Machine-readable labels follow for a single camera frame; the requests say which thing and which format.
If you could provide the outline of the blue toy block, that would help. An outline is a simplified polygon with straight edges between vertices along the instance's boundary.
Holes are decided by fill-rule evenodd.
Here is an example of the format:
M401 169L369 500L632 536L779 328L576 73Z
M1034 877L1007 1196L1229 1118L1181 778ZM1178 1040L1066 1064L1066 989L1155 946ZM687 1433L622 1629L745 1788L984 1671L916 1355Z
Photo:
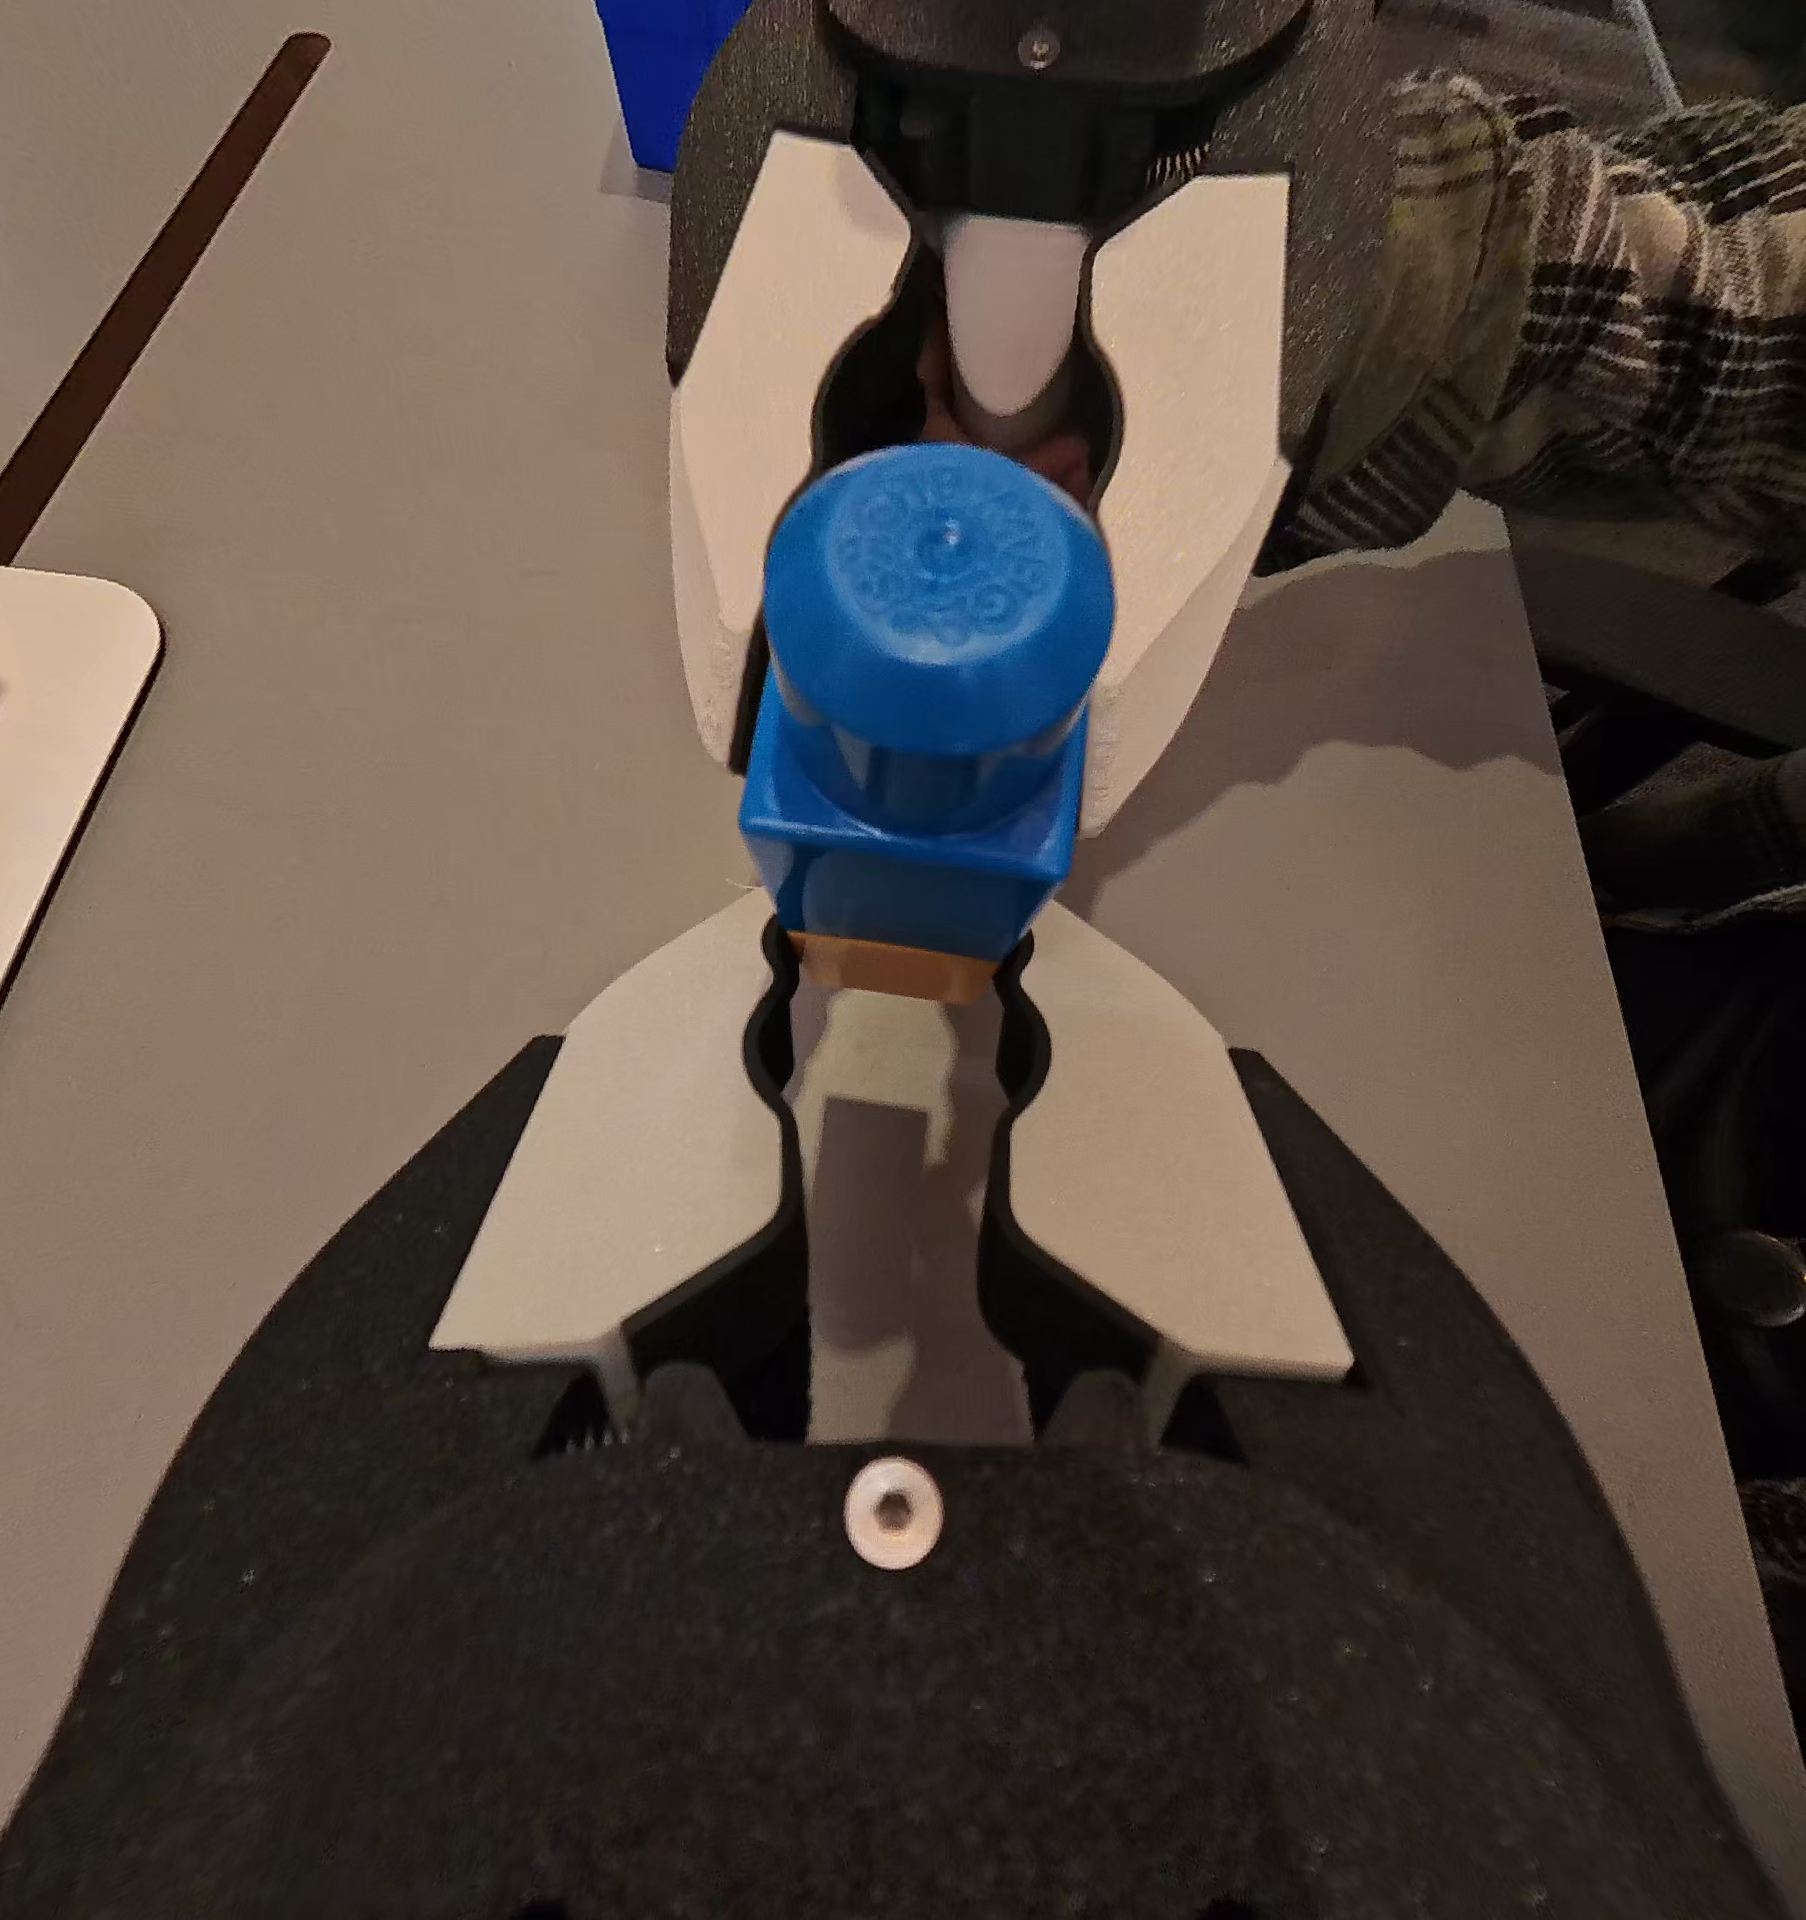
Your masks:
M990 977L1073 864L1113 628L1091 520L998 454L879 449L788 507L763 621L741 830L781 930Z

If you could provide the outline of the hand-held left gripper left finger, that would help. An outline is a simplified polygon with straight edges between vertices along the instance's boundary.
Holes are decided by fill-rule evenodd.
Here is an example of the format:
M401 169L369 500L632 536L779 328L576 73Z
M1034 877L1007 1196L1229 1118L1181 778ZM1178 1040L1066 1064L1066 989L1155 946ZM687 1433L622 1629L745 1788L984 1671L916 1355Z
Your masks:
M708 1369L745 1423L808 1421L797 982L771 903L741 897L583 1008L433 1352L578 1364L615 1423L676 1362Z

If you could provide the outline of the person's right forearm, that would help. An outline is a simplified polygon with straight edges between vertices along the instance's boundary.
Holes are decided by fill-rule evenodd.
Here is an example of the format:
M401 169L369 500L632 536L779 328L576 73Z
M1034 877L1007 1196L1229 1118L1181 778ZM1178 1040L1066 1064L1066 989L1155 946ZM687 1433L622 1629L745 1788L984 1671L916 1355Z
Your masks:
M1367 314L1261 573L1403 547L1463 494L1806 571L1806 103L1599 132L1463 73L1389 100Z

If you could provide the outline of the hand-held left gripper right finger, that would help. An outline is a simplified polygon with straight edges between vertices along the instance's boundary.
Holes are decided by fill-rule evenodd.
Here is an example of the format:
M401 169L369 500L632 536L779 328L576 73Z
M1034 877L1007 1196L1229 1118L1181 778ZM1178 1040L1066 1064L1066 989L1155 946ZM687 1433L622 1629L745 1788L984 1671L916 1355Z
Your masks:
M1228 1382L1356 1385L1216 1029L1094 929L1034 929L993 989L977 1307L1034 1444L1233 1453Z

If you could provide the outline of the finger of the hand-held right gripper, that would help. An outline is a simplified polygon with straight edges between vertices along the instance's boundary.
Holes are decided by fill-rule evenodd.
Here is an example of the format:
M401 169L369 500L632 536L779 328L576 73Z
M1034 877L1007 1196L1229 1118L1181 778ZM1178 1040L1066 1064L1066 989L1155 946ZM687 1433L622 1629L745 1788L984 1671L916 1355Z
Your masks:
M773 132L669 395L669 565L700 746L725 764L771 530L816 466L819 393L890 307L907 215L851 146Z
M1098 500L1113 628L1088 700L1082 836L1113 825L1179 732L1285 492L1287 237L1287 178L1197 178L1091 261L1085 318L1119 434Z

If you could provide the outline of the white and wood document stand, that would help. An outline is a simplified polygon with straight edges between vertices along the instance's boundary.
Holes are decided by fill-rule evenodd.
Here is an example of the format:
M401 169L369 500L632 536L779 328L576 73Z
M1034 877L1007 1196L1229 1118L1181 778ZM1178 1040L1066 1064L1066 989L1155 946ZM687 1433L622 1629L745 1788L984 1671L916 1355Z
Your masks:
M0 1005L161 653L130 589L0 566Z

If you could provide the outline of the blue plastic bin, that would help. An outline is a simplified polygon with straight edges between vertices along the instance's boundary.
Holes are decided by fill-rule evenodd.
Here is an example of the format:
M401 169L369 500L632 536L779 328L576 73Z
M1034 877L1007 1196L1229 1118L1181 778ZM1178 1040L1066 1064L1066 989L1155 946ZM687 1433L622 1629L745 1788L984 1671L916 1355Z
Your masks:
M671 173L698 84L748 2L595 2L636 169Z

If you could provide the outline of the yellow toy block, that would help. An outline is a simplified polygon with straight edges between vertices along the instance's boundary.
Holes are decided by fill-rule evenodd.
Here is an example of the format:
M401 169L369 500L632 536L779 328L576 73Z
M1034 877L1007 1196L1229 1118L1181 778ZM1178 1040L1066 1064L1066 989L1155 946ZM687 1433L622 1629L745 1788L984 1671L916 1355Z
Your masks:
M949 955L837 935L788 930L804 974L830 991L875 992L951 1008L971 1008L988 991L1001 961Z

